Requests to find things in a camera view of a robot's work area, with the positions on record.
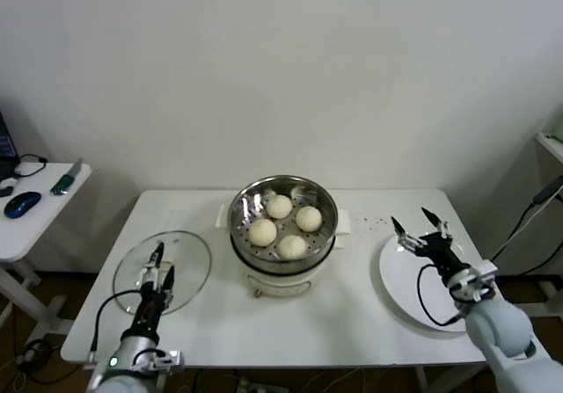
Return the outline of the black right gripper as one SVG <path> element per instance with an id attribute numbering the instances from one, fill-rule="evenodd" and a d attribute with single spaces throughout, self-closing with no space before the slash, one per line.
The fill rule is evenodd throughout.
<path id="1" fill-rule="evenodd" d="M 420 239 L 413 237 L 392 216 L 391 223 L 398 244 L 407 251 L 418 251 L 417 256 L 430 259 L 442 279 L 451 279 L 465 269 L 465 263 L 451 249 L 452 238 L 448 223 L 424 207 L 421 210 L 437 232 L 422 236 Z"/>

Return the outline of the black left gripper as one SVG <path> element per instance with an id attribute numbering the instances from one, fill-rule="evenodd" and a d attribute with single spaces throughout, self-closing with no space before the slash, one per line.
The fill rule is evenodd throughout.
<path id="1" fill-rule="evenodd" d="M 164 249 L 164 243 L 158 242 L 156 249 L 150 254 L 149 260 L 143 265 L 141 302 L 134 316 L 135 335 L 156 335 L 160 318 L 169 307 L 175 281 L 175 266 L 171 266 L 166 273 L 162 286 L 154 286 L 159 283 Z"/>

